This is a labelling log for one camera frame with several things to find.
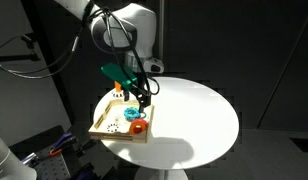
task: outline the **floor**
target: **floor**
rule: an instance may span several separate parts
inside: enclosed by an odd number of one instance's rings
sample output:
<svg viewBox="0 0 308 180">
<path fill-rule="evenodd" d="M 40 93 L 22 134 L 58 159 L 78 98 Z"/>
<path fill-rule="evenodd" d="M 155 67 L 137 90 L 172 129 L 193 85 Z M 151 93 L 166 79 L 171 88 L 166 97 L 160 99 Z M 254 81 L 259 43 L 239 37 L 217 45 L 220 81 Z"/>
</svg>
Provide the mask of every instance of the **floor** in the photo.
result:
<svg viewBox="0 0 308 180">
<path fill-rule="evenodd" d="M 89 139 L 91 124 L 78 122 L 70 129 L 80 141 Z M 205 166 L 185 170 L 189 180 L 308 180 L 308 153 L 290 138 L 306 138 L 308 133 L 243 129 L 233 148 Z M 133 179 L 138 166 L 120 160 L 99 143 L 80 158 L 91 162 L 94 171 L 104 176 L 112 167 L 120 178 Z"/>
</svg>

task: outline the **black wall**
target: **black wall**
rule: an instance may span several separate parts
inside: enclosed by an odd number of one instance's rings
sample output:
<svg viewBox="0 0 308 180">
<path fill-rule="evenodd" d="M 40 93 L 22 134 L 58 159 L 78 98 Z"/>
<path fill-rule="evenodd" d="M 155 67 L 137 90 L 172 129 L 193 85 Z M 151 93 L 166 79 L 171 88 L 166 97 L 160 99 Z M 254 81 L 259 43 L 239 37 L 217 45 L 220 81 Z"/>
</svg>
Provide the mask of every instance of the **black wall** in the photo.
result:
<svg viewBox="0 0 308 180">
<path fill-rule="evenodd" d="M 48 44 L 58 56 L 79 21 L 51 0 L 35 0 Z M 127 1 L 103 1 L 113 9 Z M 142 1 L 159 13 L 159 1 Z M 167 76 L 204 81 L 232 96 L 243 128 L 256 128 L 308 16 L 304 1 L 167 0 L 164 64 Z M 158 57 L 157 43 L 154 55 Z M 76 120 L 88 121 L 112 81 L 100 67 L 114 62 L 88 30 L 61 74 Z M 261 124 L 262 129 L 308 131 L 308 28 Z"/>
</svg>

